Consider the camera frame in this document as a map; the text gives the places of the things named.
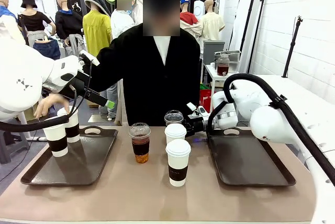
black tripod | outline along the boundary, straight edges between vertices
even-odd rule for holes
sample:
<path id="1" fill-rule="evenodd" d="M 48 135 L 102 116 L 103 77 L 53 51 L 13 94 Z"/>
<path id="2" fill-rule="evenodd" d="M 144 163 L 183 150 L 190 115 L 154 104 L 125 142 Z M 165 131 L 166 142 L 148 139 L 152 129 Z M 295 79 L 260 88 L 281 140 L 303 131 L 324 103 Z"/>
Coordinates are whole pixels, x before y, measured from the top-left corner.
<path id="1" fill-rule="evenodd" d="M 298 29 L 299 29 L 299 26 L 302 22 L 303 22 L 303 20 L 302 20 L 301 16 L 298 16 L 298 21 L 295 25 L 295 30 L 294 30 L 293 37 L 292 37 L 291 47 L 290 47 L 289 52 L 288 52 L 288 57 L 287 57 L 287 60 L 286 60 L 285 69 L 284 69 L 284 73 L 283 73 L 282 77 L 287 77 L 288 66 L 289 66 L 289 62 L 291 61 L 292 52 L 293 52 L 293 48 L 294 48 L 294 45 L 295 45 L 295 39 L 297 38 Z"/>

black bucket hat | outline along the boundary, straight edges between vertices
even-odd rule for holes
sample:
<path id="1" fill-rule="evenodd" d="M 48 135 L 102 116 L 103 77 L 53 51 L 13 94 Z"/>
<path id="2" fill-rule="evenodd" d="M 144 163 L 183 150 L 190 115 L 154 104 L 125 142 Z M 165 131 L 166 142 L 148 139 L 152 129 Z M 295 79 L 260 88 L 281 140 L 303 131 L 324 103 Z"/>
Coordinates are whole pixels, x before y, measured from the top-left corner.
<path id="1" fill-rule="evenodd" d="M 22 0 L 21 8 L 26 8 L 27 5 L 31 5 L 33 8 L 37 8 L 35 0 Z"/>

bottle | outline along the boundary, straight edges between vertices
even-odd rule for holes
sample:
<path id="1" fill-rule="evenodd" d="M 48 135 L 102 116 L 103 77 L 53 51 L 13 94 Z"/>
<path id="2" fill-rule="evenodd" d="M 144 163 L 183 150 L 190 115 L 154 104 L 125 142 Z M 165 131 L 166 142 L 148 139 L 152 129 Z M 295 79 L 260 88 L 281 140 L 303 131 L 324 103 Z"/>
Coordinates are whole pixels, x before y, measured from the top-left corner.
<path id="1" fill-rule="evenodd" d="M 229 56 L 227 54 L 222 54 L 218 59 L 218 70 L 219 76 L 226 76 L 229 70 Z"/>

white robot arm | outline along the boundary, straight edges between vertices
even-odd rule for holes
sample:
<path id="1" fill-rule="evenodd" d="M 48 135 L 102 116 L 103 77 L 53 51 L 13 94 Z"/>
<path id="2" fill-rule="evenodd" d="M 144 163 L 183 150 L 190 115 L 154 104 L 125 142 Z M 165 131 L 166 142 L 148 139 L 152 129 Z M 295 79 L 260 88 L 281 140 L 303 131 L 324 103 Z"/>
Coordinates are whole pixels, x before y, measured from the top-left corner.
<path id="1" fill-rule="evenodd" d="M 271 100 L 263 91 L 248 94 L 235 89 L 230 90 L 230 94 L 236 104 L 236 111 L 233 104 L 226 104 L 217 114 L 214 127 L 224 130 L 236 126 L 239 112 L 246 121 L 250 121 L 251 131 L 258 139 L 298 146 L 313 176 L 317 193 L 317 204 L 311 224 L 335 223 L 333 213 L 335 187 L 288 123 L 283 112 L 269 105 Z M 224 92 L 214 94 L 214 107 L 216 108 L 223 100 L 227 101 Z M 335 142 L 331 131 L 335 122 L 315 122 L 313 116 L 304 112 L 294 113 L 326 159 L 335 167 Z"/>
<path id="2" fill-rule="evenodd" d="M 59 93 L 74 78 L 78 78 L 79 74 L 88 78 L 81 71 L 83 61 L 79 61 L 74 55 L 52 60 L 25 44 L 3 38 L 0 39 L 0 49 L 0 121 L 11 119 L 33 106 L 41 97 L 42 87 Z M 81 53 L 88 61 L 99 65 L 95 57 L 85 51 Z M 93 97 L 97 98 L 98 94 L 94 92 Z"/>

black top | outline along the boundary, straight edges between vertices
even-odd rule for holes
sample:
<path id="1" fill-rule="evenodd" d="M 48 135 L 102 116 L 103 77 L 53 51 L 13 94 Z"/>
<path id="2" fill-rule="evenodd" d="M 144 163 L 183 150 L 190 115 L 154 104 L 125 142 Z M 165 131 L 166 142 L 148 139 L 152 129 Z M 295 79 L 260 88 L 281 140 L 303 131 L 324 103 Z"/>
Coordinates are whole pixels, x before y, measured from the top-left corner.
<path id="1" fill-rule="evenodd" d="M 26 16 L 22 14 L 22 17 L 28 31 L 44 30 L 43 21 L 45 21 L 47 24 L 51 23 L 51 20 L 40 11 L 37 11 L 36 14 L 32 16 Z"/>
<path id="2" fill-rule="evenodd" d="M 164 65 L 154 38 L 143 36 L 140 24 L 101 49 L 90 88 L 101 92 L 123 79 L 128 124 L 164 126 L 167 111 L 179 110 L 185 118 L 192 113 L 187 103 L 199 104 L 199 56 L 195 38 L 180 29 L 180 36 L 170 39 Z"/>
<path id="3" fill-rule="evenodd" d="M 76 12 L 64 14 L 60 11 L 55 16 L 57 35 L 60 39 L 66 39 L 70 34 L 83 35 L 83 17 Z"/>

